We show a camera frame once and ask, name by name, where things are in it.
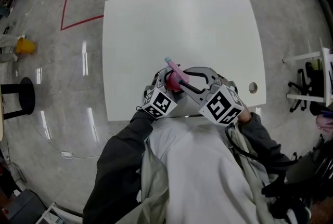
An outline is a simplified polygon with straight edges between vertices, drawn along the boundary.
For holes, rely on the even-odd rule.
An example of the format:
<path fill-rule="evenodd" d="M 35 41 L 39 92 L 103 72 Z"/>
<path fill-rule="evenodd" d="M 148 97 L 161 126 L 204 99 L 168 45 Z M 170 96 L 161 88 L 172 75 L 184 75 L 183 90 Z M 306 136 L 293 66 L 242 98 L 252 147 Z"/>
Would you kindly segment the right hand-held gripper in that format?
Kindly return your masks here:
<path fill-rule="evenodd" d="M 214 124 L 229 125 L 234 122 L 244 110 L 238 89 L 234 82 L 224 84 L 218 74 L 209 67 L 191 67 L 184 70 L 191 77 L 188 83 L 179 82 L 180 88 L 199 104 L 199 113 Z M 199 78 L 206 83 L 204 89 L 199 90 Z"/>

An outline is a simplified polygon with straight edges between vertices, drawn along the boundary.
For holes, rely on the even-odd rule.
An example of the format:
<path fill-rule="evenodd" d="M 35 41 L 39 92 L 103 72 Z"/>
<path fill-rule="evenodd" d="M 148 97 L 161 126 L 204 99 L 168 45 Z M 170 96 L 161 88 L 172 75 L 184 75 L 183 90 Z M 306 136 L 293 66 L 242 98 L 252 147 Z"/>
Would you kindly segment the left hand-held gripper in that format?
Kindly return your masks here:
<path fill-rule="evenodd" d="M 165 67 L 154 76 L 152 84 L 144 91 L 141 108 L 155 119 L 167 117 L 176 107 L 174 100 L 182 100 L 187 94 L 183 90 L 167 92 L 168 78 L 173 72 L 170 67 Z"/>

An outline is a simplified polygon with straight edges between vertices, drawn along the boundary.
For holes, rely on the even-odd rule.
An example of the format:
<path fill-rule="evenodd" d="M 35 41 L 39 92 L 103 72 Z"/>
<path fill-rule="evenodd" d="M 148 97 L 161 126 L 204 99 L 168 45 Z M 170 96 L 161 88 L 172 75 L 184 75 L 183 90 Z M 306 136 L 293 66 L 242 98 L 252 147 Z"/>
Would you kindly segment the pink round container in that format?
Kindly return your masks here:
<path fill-rule="evenodd" d="M 166 77 L 166 85 L 169 90 L 172 90 L 174 92 L 181 91 L 180 82 L 182 79 L 179 77 L 179 75 L 172 71 L 167 77 Z"/>

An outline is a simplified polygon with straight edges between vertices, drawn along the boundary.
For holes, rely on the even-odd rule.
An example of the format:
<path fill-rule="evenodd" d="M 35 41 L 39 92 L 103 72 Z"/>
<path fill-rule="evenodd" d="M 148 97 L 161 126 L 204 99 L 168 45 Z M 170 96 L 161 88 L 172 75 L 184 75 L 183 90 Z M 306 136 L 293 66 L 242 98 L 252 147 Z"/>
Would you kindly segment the pink spray bottle cap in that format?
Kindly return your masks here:
<path fill-rule="evenodd" d="M 189 76 L 185 74 L 185 72 L 176 63 L 174 63 L 169 57 L 165 58 L 165 62 L 171 69 L 173 69 L 174 72 L 179 75 L 179 77 L 182 79 L 181 82 L 189 83 Z"/>

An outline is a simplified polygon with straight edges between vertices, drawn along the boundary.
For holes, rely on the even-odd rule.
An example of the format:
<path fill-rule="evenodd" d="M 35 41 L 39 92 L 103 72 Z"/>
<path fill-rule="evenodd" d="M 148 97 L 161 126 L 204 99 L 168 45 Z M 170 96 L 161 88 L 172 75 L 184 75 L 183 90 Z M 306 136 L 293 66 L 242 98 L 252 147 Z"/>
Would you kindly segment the person's right forearm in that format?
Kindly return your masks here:
<path fill-rule="evenodd" d="M 238 123 L 239 131 L 247 138 L 268 173 L 285 172 L 290 166 L 290 159 L 281 153 L 281 145 L 271 139 L 261 123 L 260 116 L 250 113 L 252 118 L 249 122 Z"/>

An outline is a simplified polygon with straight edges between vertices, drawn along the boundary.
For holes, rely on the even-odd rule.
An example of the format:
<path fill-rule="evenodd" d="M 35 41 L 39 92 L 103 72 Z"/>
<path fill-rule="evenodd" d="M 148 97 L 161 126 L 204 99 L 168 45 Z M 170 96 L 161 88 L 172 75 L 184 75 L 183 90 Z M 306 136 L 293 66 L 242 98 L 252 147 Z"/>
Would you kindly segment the person's left forearm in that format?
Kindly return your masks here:
<path fill-rule="evenodd" d="M 97 161 L 94 188 L 83 209 L 83 224 L 114 224 L 139 205 L 138 170 L 154 121 L 139 110 L 124 129 L 108 140 Z"/>

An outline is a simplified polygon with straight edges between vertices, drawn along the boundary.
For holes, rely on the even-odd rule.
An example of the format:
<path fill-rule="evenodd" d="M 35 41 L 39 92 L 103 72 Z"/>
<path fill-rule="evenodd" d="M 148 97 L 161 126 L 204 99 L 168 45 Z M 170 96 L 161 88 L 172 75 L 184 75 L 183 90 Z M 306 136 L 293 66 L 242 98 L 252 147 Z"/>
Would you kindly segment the person's right hand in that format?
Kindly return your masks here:
<path fill-rule="evenodd" d="M 228 79 L 222 77 L 222 83 L 230 88 L 232 88 L 231 84 L 229 83 Z M 251 120 L 252 115 L 249 111 L 249 109 L 247 108 L 247 106 L 243 103 L 243 101 L 240 101 L 242 106 L 243 106 L 243 111 L 238 115 L 238 123 L 243 124 L 243 123 L 247 123 Z"/>

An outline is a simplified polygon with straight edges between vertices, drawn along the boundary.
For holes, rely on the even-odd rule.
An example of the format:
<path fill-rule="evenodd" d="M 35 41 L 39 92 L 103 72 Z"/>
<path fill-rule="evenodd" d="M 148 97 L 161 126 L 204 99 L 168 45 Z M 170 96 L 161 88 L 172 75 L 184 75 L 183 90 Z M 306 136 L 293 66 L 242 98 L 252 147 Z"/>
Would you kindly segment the person's torso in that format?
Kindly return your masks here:
<path fill-rule="evenodd" d="M 163 119 L 145 146 L 139 223 L 285 224 L 261 193 L 267 170 L 235 153 L 222 128 Z"/>

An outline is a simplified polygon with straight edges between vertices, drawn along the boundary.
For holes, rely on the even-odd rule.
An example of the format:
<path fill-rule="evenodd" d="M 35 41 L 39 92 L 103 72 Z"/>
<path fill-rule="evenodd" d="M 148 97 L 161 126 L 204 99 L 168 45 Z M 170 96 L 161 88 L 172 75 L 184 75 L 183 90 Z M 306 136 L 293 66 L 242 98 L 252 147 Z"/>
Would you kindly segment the black office chair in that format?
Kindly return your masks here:
<path fill-rule="evenodd" d="M 317 96 L 324 97 L 324 74 L 323 70 L 316 70 L 313 68 L 312 64 L 308 61 L 305 63 L 306 75 L 310 79 L 309 83 L 306 83 L 305 73 L 303 69 L 298 70 L 298 74 L 301 75 L 301 86 L 289 82 L 289 87 L 295 87 L 300 91 L 300 95 L 303 96 Z M 326 106 L 322 102 L 310 102 L 310 112 L 314 116 L 318 116 L 326 109 Z"/>

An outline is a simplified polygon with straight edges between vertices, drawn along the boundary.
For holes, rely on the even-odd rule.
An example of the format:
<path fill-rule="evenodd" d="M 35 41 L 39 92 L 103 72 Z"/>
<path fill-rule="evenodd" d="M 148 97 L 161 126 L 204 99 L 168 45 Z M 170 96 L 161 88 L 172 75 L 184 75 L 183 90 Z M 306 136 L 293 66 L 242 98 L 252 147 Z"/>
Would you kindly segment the white desk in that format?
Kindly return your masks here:
<path fill-rule="evenodd" d="M 333 87 L 331 86 L 331 80 L 333 80 L 333 68 L 331 63 L 333 63 L 333 52 L 330 51 L 333 49 L 321 47 L 320 51 L 311 52 L 308 54 L 297 55 L 293 57 L 282 58 L 283 63 L 305 60 L 310 58 L 321 58 L 323 66 L 323 76 L 324 76 L 324 96 L 306 96 L 306 95 L 293 95 L 286 94 L 286 98 L 294 100 L 304 100 L 304 101 L 313 101 L 324 103 L 325 106 L 329 106 L 333 103 Z"/>

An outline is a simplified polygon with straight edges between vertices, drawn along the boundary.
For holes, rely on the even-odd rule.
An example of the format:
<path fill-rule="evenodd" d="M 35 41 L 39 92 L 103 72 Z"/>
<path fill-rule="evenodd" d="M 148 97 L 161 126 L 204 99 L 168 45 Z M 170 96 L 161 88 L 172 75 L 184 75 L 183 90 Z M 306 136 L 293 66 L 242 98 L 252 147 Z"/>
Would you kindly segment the pink rounded object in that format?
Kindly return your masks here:
<path fill-rule="evenodd" d="M 326 133 L 333 133 L 333 111 L 322 111 L 316 118 L 316 126 Z"/>

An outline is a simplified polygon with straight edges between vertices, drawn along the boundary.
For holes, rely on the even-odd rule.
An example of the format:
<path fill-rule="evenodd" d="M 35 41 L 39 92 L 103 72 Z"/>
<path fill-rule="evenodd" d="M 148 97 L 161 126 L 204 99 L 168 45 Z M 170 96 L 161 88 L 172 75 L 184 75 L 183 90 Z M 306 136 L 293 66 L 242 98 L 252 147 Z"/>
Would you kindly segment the black seat chair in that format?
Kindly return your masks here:
<path fill-rule="evenodd" d="M 276 199 L 270 206 L 273 217 L 289 218 L 291 223 L 308 222 L 311 203 L 333 197 L 333 139 L 296 160 L 264 187 L 262 194 Z"/>

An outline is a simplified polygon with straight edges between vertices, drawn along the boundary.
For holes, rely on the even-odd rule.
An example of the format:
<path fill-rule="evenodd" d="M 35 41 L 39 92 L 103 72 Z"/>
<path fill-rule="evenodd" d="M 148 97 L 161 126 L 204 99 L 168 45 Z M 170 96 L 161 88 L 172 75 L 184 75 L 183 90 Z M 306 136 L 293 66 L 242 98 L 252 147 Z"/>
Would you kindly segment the yellow bucket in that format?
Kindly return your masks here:
<path fill-rule="evenodd" d="M 35 43 L 20 37 L 17 41 L 16 53 L 18 54 L 33 54 L 35 52 Z"/>

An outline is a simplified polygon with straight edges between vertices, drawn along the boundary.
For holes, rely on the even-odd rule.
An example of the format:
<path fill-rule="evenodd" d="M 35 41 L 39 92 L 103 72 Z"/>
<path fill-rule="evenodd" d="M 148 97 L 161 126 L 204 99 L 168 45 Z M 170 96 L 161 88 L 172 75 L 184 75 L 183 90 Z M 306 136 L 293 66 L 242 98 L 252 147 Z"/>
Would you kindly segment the grey equipment case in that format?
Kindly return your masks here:
<path fill-rule="evenodd" d="M 41 199 L 25 189 L 2 209 L 9 224 L 35 224 L 46 211 Z"/>

